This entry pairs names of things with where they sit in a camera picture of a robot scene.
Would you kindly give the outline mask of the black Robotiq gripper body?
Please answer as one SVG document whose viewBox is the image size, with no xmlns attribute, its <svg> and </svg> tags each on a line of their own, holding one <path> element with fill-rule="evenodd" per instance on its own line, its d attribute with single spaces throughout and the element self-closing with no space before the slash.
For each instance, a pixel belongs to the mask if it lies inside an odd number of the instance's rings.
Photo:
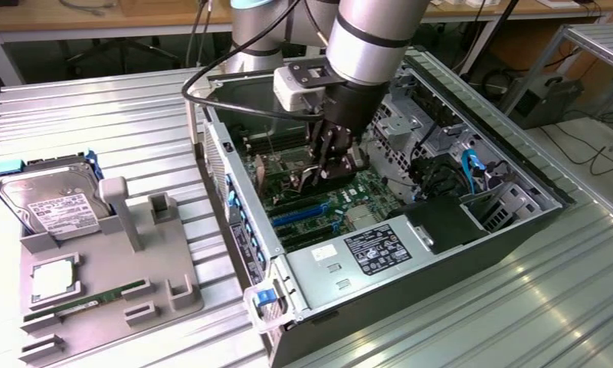
<svg viewBox="0 0 613 368">
<path fill-rule="evenodd" d="M 388 86 L 388 82 L 372 86 L 354 82 L 326 86 L 324 116 L 322 122 L 315 123 L 318 132 L 324 131 L 326 123 L 330 123 L 351 130 L 352 135 L 360 135 L 371 124 Z"/>
</svg>

